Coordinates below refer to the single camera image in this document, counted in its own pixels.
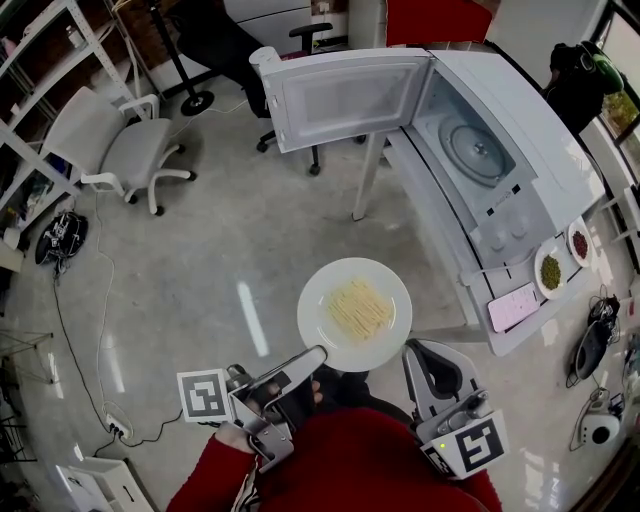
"microwave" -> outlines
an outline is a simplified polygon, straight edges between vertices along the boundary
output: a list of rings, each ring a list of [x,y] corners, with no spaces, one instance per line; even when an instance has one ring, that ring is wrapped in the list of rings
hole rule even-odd
[[[604,195],[587,155],[500,55],[382,48],[256,62],[282,152],[412,126],[485,268],[527,254]]]

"tripod base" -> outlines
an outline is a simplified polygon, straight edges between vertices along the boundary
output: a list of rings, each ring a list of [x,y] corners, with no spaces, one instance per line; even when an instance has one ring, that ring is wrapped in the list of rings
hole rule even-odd
[[[212,92],[201,91],[196,93],[195,96],[189,96],[182,104],[180,111],[183,116],[197,116],[207,110],[213,103],[214,99],[215,96]]]

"pink phone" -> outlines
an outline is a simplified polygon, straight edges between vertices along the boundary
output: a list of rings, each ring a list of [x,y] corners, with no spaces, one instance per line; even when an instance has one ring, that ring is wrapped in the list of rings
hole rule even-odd
[[[489,316],[493,330],[504,332],[509,327],[522,322],[532,313],[540,309],[536,287],[533,283],[525,284],[504,297],[489,302]]]

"white chair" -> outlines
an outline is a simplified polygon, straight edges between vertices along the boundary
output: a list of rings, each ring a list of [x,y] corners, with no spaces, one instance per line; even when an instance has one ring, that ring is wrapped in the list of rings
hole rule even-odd
[[[136,105],[149,105],[151,119],[126,126],[125,114]],[[179,144],[167,147],[169,119],[158,119],[159,100],[150,94],[119,108],[83,87],[69,100],[56,118],[44,141],[44,148],[77,167],[82,183],[107,184],[127,203],[134,204],[136,190],[148,189],[149,211],[160,216],[164,208],[156,204],[158,178],[174,176],[194,181],[190,171],[164,169]]]

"small plate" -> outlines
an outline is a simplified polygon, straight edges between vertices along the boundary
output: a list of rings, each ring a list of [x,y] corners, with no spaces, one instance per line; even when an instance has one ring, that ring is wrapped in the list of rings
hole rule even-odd
[[[391,320],[368,340],[354,342],[327,311],[329,295],[354,278],[371,285],[392,305]],[[326,364],[345,372],[373,370],[400,350],[411,330],[412,307],[409,292],[400,278],[377,261],[346,258],[316,272],[305,285],[298,301],[298,329],[304,344],[327,350]]]
[[[582,236],[584,236],[585,239],[587,240],[587,257],[584,259],[578,255],[575,247],[573,246],[573,235],[576,233],[576,231],[579,231],[580,233],[582,233]],[[573,256],[573,259],[576,260],[576,263],[578,265],[580,265],[582,268],[587,268],[589,265],[591,265],[591,255],[593,253],[593,242],[591,241],[591,237],[589,236],[589,233],[587,232],[587,230],[584,229],[582,224],[579,224],[577,221],[572,222],[569,225],[569,229],[567,229],[567,245],[569,246],[569,251]]]
[[[542,278],[540,277],[542,261],[547,256],[555,258],[558,261],[558,265],[560,265],[560,284],[555,290],[549,290],[549,288],[542,284]],[[564,294],[564,290],[567,285],[567,271],[565,268],[563,268],[563,260],[564,257],[561,253],[560,248],[558,247],[558,243],[555,238],[551,238],[543,243],[536,253],[536,258],[533,264],[533,271],[536,276],[536,284],[538,285],[538,288],[540,289],[542,295],[544,295],[549,300],[559,299]]]

